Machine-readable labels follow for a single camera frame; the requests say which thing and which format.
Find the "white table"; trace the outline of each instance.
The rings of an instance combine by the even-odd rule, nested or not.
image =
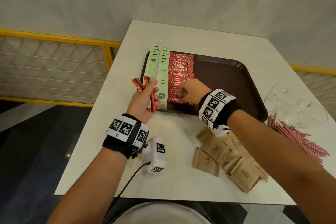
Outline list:
[[[115,115],[126,111],[136,90],[131,80],[140,76],[152,44],[170,46],[174,51],[238,60],[246,65],[262,99],[273,85],[283,83],[300,98],[318,103],[266,38],[133,20],[58,184],[56,195],[64,195],[77,180],[102,148],[106,128]],[[158,174],[140,171],[122,197],[295,204],[272,178],[268,183],[259,182],[247,195],[223,169],[219,178],[194,169],[195,147],[200,146],[195,136],[205,127],[197,116],[155,112],[148,126],[150,137],[156,135],[165,140],[167,168]],[[325,158],[324,166],[336,176],[334,120],[330,117],[324,126],[307,131],[313,135],[312,140],[331,154]],[[116,195],[140,165],[140,158],[128,161]]]

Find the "hand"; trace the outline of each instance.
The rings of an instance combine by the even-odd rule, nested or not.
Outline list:
[[[157,83],[157,80],[154,77],[151,77],[143,92],[140,93],[139,91],[136,91],[136,93],[133,94],[126,113],[133,115],[141,120],[142,123],[146,124],[152,116],[152,112],[147,110],[147,107],[151,102],[151,92],[153,91],[153,94],[155,94],[159,90],[158,87],[155,87],[155,84]],[[158,100],[159,96],[154,96],[154,105],[160,107],[160,102]]]
[[[205,94],[210,91],[210,88],[197,79],[186,80],[178,86],[178,96],[182,97],[181,103],[192,102],[194,104],[199,104]]]

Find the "wristband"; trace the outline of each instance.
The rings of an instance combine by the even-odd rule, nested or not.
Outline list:
[[[240,109],[235,99],[222,89],[206,94],[199,102],[200,120],[211,130],[219,125],[227,126],[229,116]]]
[[[133,153],[142,152],[149,128],[134,116],[123,114],[114,118],[106,134],[103,147],[119,151],[129,159]]]

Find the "black cable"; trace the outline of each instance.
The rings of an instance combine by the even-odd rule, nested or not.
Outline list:
[[[121,196],[121,194],[124,192],[124,190],[126,189],[126,187],[128,186],[128,184],[131,182],[131,180],[133,179],[133,177],[137,174],[137,172],[138,172],[141,168],[143,168],[144,166],[149,165],[150,163],[151,163],[151,162],[147,162],[147,163],[143,164],[143,165],[142,165],[141,167],[139,167],[138,170],[132,175],[131,179],[129,179],[129,181],[127,182],[127,184],[125,185],[125,187],[122,189],[122,191],[119,193],[119,195],[115,198],[114,201],[112,200],[111,205],[110,205],[110,207],[108,208],[108,210],[107,210],[107,212],[106,212],[106,214],[105,214],[105,217],[106,217],[106,215],[108,214],[108,212],[111,210],[111,208],[112,208],[112,206],[115,204],[115,202],[118,200],[118,198]]]

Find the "glass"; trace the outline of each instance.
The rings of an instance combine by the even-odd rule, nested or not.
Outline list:
[[[270,114],[285,112],[299,106],[299,98],[287,87],[277,84],[272,87],[264,100],[264,105]]]
[[[294,109],[286,116],[286,122],[297,128],[318,126],[328,119],[328,113],[322,107],[306,99],[301,99],[299,109]]]

